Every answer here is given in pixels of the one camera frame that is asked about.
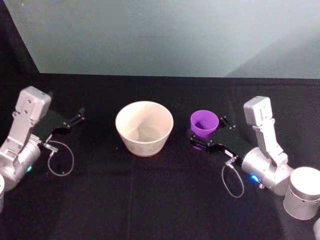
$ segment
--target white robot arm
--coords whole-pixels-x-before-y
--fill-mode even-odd
[[[243,108],[246,122],[254,129],[259,147],[244,157],[241,168],[256,176],[261,188],[265,186],[284,196],[293,169],[288,166],[287,154],[277,143],[270,98],[256,96]]]
[[[85,119],[84,108],[71,120],[65,119],[49,110],[51,100],[48,94],[33,86],[19,94],[10,132],[0,147],[0,212],[4,192],[19,183],[39,158],[42,147],[51,150],[51,156],[58,151],[47,143],[51,134],[60,129],[68,130]]]

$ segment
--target cup rim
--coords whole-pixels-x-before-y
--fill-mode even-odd
[[[198,112],[207,112],[207,113],[212,114],[212,116],[213,116],[215,119],[217,119],[218,124],[217,124],[215,127],[210,128],[210,129],[202,129],[202,128],[200,128],[200,127],[197,127],[196,124],[193,122],[193,116],[194,116],[195,114],[197,114]],[[210,132],[216,130],[217,127],[219,126],[219,118],[218,118],[218,116],[217,116],[214,112],[209,111],[209,110],[206,110],[206,109],[201,109],[201,110],[197,110],[197,111],[195,111],[194,113],[192,113],[192,115],[191,115],[191,117],[190,117],[190,123],[191,123],[192,127],[196,128],[196,129],[198,129],[198,130],[201,130],[203,133],[210,133]]]
[[[118,129],[118,126],[117,126],[117,119],[118,119],[118,117],[119,117],[120,112],[121,112],[123,109],[129,107],[130,105],[134,105],[134,104],[138,104],[138,103],[151,103],[151,104],[154,104],[154,105],[158,105],[158,106],[162,107],[163,109],[165,109],[165,111],[167,111],[167,112],[169,113],[170,121],[171,121],[171,123],[170,123],[170,129],[169,129],[169,131],[168,131],[163,137],[161,137],[161,138],[159,138],[159,139],[157,139],[157,140],[154,140],[154,141],[135,141],[135,140],[132,140],[132,139],[130,139],[130,138],[128,138],[128,137],[125,137],[124,135],[122,135],[122,134],[120,133],[120,131],[119,131],[119,129]],[[154,144],[154,143],[160,142],[161,140],[163,140],[163,139],[165,139],[165,138],[167,138],[167,137],[169,136],[169,134],[171,133],[173,127],[174,127],[174,118],[173,118],[171,112],[170,112],[165,106],[161,105],[160,103],[154,102],[154,101],[145,101],[145,100],[143,100],[143,101],[131,102],[131,103],[129,103],[128,105],[126,105],[126,106],[124,106],[123,108],[121,108],[121,110],[117,113],[117,115],[116,115],[116,117],[115,117],[115,128],[116,128],[118,134],[119,134],[122,138],[128,140],[128,141],[131,142],[131,143],[135,143],[135,144]]]

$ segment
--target cylindrical motor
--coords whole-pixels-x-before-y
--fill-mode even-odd
[[[320,218],[313,225],[313,232],[316,240],[320,240]]]
[[[320,205],[320,171],[299,167],[291,173],[283,206],[289,215],[299,220],[313,218]]]
[[[286,194],[289,177],[293,169],[287,164],[277,167],[271,164],[261,152],[259,147],[255,147],[244,157],[241,168],[247,174],[256,176],[259,183],[279,196]]]
[[[13,168],[8,165],[1,167],[0,173],[5,180],[5,191],[13,189],[18,184],[27,169],[40,157],[40,154],[39,147],[29,141],[19,153],[18,158],[13,161]]]

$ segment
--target green led light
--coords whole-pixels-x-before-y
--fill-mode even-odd
[[[31,169],[32,169],[32,166],[28,167],[28,169],[26,170],[26,172],[27,172],[27,173],[30,172]]]

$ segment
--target black table surface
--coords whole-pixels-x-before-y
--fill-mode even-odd
[[[283,196],[259,189],[239,169],[245,193],[232,198],[221,181],[228,160],[190,146],[191,114],[208,109],[227,116],[241,136],[257,144],[243,104],[270,97],[278,143],[293,168],[320,169],[320,81],[312,79],[184,78],[31,74],[0,76],[0,139],[6,139],[21,89],[53,91],[51,109],[72,117],[84,106],[85,123],[53,139],[75,156],[66,177],[49,173],[49,152],[4,195],[0,237],[22,240],[314,240],[320,217],[300,221],[283,208]],[[138,157],[123,144],[115,118],[129,103],[167,107],[174,127],[155,156]],[[68,157],[56,159],[70,166]],[[230,172],[234,191],[239,183]]]

